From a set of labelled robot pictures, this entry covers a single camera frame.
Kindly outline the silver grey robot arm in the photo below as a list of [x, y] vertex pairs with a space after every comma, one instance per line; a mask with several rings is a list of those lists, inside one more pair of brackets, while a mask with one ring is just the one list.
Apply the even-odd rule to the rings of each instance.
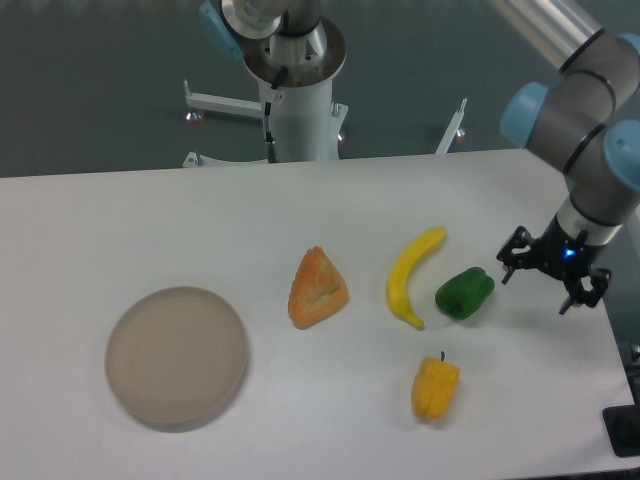
[[[507, 273], [535, 269], [558, 281], [566, 307], [596, 306], [611, 278], [594, 261], [639, 204], [639, 125], [614, 114], [639, 89], [639, 39], [610, 35], [572, 1], [497, 1], [495, 10], [562, 75], [510, 100], [501, 132], [571, 181], [545, 232], [517, 228], [498, 253]], [[243, 62], [260, 98], [187, 93], [196, 110], [249, 116], [263, 125], [271, 163], [334, 160], [347, 109], [332, 99], [346, 58], [340, 30], [315, 1], [205, 1], [210, 41]]]

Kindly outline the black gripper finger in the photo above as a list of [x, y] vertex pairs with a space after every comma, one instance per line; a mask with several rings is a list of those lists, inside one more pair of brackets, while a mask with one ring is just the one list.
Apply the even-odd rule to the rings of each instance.
[[605, 268], [591, 269], [583, 277], [574, 273], [563, 273], [561, 281], [568, 296], [562, 303], [559, 314], [564, 315], [571, 307], [582, 305], [595, 308], [608, 290], [611, 277], [612, 271]]
[[502, 284], [507, 284], [517, 270], [538, 267], [538, 240], [524, 226], [518, 226], [496, 255], [505, 272]]

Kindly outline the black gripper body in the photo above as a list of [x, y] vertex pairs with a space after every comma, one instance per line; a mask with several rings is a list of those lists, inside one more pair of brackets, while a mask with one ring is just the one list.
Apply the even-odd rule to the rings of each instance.
[[557, 217], [530, 247], [531, 266], [557, 280], [582, 279], [590, 274], [603, 245], [587, 243], [589, 232], [580, 230], [575, 237], [560, 225]]

